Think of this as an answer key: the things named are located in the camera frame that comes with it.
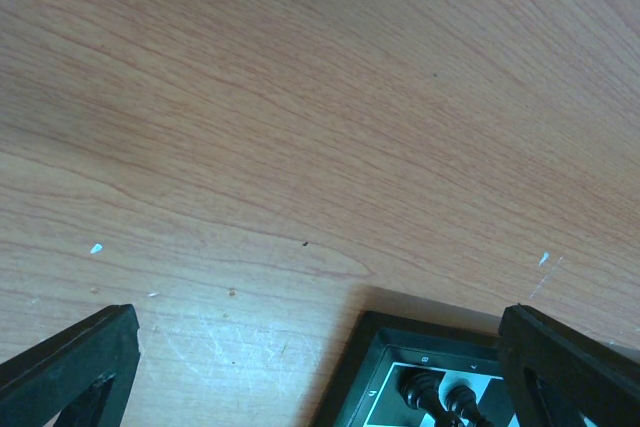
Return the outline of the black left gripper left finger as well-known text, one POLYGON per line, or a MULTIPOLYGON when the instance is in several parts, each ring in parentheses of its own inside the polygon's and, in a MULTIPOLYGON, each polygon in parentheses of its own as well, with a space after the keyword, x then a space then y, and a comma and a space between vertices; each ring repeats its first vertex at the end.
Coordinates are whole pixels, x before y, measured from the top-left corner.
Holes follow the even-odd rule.
POLYGON ((3 426, 119 426, 140 359, 131 304, 110 305, 1 364, 3 426))

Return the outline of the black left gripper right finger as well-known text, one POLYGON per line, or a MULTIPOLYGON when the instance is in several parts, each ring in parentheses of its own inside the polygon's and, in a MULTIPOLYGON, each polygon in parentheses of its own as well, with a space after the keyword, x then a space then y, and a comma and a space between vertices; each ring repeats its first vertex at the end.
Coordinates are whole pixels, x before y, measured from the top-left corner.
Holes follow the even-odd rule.
POLYGON ((498 359, 521 426, 637 426, 639 364, 527 305, 505 309, 498 359))

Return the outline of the black chess piece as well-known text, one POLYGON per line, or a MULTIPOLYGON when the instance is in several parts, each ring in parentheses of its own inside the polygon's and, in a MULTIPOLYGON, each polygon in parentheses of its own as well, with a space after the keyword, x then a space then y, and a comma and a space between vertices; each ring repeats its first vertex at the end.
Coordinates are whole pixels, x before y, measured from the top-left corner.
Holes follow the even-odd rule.
POLYGON ((410 409, 424 411, 435 426, 460 426, 460 418, 440 401, 442 378, 438 371, 410 369, 400 378, 398 390, 410 409))

